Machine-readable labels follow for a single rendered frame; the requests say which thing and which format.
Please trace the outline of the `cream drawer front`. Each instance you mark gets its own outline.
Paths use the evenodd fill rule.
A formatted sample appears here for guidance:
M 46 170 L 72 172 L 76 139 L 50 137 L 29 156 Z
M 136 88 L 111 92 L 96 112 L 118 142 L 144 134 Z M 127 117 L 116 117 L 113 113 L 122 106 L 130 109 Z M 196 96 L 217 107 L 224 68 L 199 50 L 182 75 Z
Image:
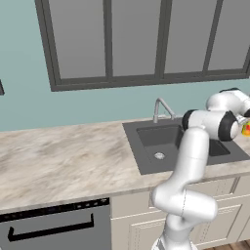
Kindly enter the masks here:
M 232 194 L 236 178 L 188 185 L 187 189 L 205 193 L 214 198 Z M 156 211 L 149 200 L 149 191 L 123 194 L 110 199 L 111 218 L 122 218 Z

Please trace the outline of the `grey framed window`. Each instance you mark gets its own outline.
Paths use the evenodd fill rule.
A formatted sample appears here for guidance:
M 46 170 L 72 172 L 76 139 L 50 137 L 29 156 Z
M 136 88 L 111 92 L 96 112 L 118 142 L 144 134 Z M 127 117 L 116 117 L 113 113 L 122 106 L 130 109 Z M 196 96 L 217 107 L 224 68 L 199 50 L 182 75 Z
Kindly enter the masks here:
M 34 0 L 52 91 L 250 77 L 250 0 Z

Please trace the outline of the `cream narrow cupboard door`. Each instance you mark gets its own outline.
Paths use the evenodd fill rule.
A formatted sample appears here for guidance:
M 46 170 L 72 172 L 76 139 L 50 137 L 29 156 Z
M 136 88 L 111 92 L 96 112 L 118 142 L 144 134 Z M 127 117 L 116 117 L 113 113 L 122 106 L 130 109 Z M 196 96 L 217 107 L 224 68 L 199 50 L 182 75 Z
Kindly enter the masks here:
M 249 206 L 249 216 L 238 238 L 238 241 L 248 240 L 248 239 L 250 239 L 250 206 Z

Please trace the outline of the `dark grey double sink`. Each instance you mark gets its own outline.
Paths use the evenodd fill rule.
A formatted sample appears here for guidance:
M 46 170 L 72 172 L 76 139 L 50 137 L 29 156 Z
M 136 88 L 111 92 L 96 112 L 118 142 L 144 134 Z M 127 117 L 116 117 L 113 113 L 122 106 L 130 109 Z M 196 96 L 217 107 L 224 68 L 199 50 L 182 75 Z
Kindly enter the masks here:
M 123 123 L 130 148 L 142 175 L 173 171 L 184 135 L 182 118 Z M 234 141 L 211 140 L 207 165 L 249 160 L 250 156 Z

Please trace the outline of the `grey dishwasher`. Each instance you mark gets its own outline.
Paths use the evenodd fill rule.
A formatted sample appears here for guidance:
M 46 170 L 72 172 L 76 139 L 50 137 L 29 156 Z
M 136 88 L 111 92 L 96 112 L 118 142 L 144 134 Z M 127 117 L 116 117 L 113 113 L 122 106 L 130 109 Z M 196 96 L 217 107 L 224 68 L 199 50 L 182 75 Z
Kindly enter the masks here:
M 81 224 L 91 220 L 89 229 L 10 242 L 15 234 Z M 111 250 L 110 205 L 108 198 L 69 203 L 0 215 L 0 250 Z

